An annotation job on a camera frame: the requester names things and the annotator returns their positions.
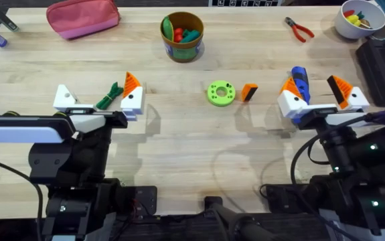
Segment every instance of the green toy piece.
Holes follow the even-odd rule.
[[[106,110],[112,101],[123,91],[124,89],[122,87],[118,87],[118,82],[113,83],[112,87],[110,88],[110,92],[99,103],[96,104],[96,107],[101,110]]]
[[[197,30],[192,30],[190,31],[190,33],[184,37],[180,43],[181,44],[184,44],[184,43],[189,43],[189,42],[192,42],[194,41],[195,39],[197,39],[198,37],[200,36],[200,33],[197,31]]]
[[[363,18],[365,18],[365,15],[362,13],[362,11],[360,11],[358,13],[358,17],[359,17],[359,19],[363,19]]]
[[[189,30],[187,30],[187,29],[185,29],[184,31],[183,31],[183,33],[182,33],[182,37],[186,37],[188,34],[190,34],[191,33],[191,31],[189,31]]]
[[[171,24],[168,16],[165,16],[163,20],[163,33],[167,39],[170,39],[171,41],[174,40],[173,24]]]
[[[225,92],[225,96],[219,96],[219,90]],[[215,106],[228,106],[235,99],[235,88],[225,80],[217,80],[208,86],[207,98]]]

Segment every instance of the wooden tabletop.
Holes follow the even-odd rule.
[[[9,45],[0,48],[0,114],[55,113],[58,84],[82,103],[97,103],[130,71],[145,87],[145,114],[112,134],[106,175],[126,185],[155,185],[158,214],[202,210],[207,195],[220,195],[235,211],[267,212],[258,195],[262,183],[290,183],[296,150],[315,131],[298,131],[280,114],[277,96],[293,66],[307,69],[312,103],[334,103],[326,82],[335,74],[366,94],[355,50],[333,28],[339,7],[120,8],[119,26],[73,41],[48,25],[46,9],[10,9],[21,31],[1,27]],[[159,33],[169,13],[189,11],[205,25],[202,52],[188,64],[170,60]],[[311,29],[315,38],[298,41],[286,16]],[[211,105],[208,85],[227,80],[237,89],[227,107]],[[240,102],[244,84],[259,89]],[[118,110],[118,98],[110,106]],[[0,161],[26,174],[30,144],[0,144]],[[313,157],[325,160],[321,146]],[[303,155],[297,179],[329,173]],[[0,168],[0,218],[35,217],[35,189]]]

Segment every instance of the pink pouch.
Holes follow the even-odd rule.
[[[114,0],[67,0],[48,7],[46,17],[65,39],[116,26],[121,18]]]

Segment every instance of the red-handled pliers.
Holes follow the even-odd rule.
[[[285,21],[287,24],[289,24],[289,26],[292,27],[293,33],[295,34],[297,39],[299,39],[299,41],[305,43],[305,38],[299,35],[298,29],[304,31],[306,34],[310,35],[310,37],[314,37],[314,33],[310,29],[307,29],[306,27],[296,24],[290,17],[286,17]]]

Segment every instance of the orange block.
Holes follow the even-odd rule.
[[[281,87],[279,94],[281,94],[281,92],[283,92],[284,90],[292,92],[292,94],[303,100],[301,93],[299,93],[297,85],[295,84],[295,81],[292,77],[286,80],[285,84],[283,84],[283,87]]]
[[[249,101],[257,89],[258,86],[256,84],[245,84],[241,91],[241,100],[244,102]]]
[[[125,76],[123,98],[127,97],[136,87],[141,86],[140,82],[130,73]]]
[[[335,95],[335,98],[337,99],[337,102],[339,104],[339,107],[341,107],[341,109],[347,107],[347,99],[350,96],[350,93],[352,92],[353,86],[349,82],[337,76],[330,76],[327,79],[327,83],[331,87],[333,95]]]

